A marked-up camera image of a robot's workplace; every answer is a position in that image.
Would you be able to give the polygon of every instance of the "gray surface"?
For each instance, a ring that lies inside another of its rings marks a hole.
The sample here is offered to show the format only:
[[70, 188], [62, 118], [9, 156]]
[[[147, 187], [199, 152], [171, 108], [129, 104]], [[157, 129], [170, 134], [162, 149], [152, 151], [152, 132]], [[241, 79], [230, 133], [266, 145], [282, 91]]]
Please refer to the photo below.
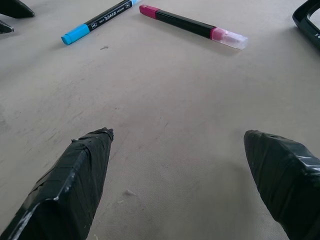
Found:
[[26, 0], [36, 18], [0, 16], [15, 28], [0, 36], [0, 231], [72, 138], [106, 126], [115, 140], [89, 240], [286, 240], [243, 135], [320, 155], [320, 54], [292, 20], [304, 1], [143, 2], [247, 36], [243, 51], [137, 7], [62, 43], [116, 2]]

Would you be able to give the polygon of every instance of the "black marker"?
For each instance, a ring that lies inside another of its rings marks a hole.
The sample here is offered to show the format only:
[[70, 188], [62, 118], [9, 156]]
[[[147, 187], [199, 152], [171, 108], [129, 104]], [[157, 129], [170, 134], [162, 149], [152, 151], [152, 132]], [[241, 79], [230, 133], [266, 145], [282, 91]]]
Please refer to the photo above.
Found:
[[63, 35], [61, 37], [62, 41], [66, 45], [70, 45], [74, 43], [75, 41], [84, 37], [91, 31], [95, 30], [97, 27], [100, 27], [102, 24], [105, 24], [106, 22], [110, 21], [114, 17], [128, 10], [138, 2], [140, 2], [140, 0], [124, 0], [122, 2], [119, 2], [117, 5], [109, 8], [108, 10], [99, 14], [98, 16], [95, 16], [94, 18], [87, 21], [86, 23], [77, 26], [75, 29]]
[[224, 30], [222, 28], [205, 24], [203, 22], [195, 21], [183, 16], [175, 15], [173, 13], [163, 11], [159, 8], [141, 5], [140, 13], [150, 18], [171, 24], [178, 28], [187, 30], [194, 34], [198, 34], [207, 39], [228, 45], [235, 49], [244, 49], [248, 44], [248, 38], [239, 34]]

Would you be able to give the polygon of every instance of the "black taped object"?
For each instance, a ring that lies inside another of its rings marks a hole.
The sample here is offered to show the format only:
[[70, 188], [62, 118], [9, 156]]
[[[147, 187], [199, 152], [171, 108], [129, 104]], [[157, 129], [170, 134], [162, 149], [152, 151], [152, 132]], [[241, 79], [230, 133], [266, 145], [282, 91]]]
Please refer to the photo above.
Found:
[[320, 160], [301, 143], [260, 131], [244, 135], [260, 196], [290, 240], [320, 239]]
[[0, 240], [85, 240], [105, 182], [113, 130], [72, 140], [42, 176]]

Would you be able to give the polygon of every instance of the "clear marker cap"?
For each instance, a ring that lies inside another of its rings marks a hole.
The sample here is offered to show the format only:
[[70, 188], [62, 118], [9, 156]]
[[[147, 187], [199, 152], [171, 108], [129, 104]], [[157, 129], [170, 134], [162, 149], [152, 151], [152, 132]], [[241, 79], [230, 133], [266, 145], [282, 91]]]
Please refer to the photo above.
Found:
[[240, 50], [243, 50], [248, 45], [247, 37], [219, 27], [211, 30], [211, 39]]

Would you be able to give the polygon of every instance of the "marker label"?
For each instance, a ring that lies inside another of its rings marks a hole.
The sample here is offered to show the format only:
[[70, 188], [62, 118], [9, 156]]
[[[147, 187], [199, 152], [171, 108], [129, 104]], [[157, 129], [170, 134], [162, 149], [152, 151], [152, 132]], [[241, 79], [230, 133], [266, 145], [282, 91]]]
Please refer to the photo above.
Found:
[[102, 17], [100, 17], [99, 19], [97, 19], [95, 22], [93, 22], [91, 25], [88, 26], [90, 32], [92, 30], [94, 30], [95, 28], [99, 27], [100, 25], [102, 25], [102, 24], [110, 21], [114, 17], [116, 17], [117, 14], [120, 14], [120, 13], [128, 10], [131, 7], [132, 7], [132, 1], [129, 1], [129, 2], [126, 2], [122, 5], [120, 5], [116, 9], [113, 9], [112, 11], [106, 13], [105, 15], [103, 15]]

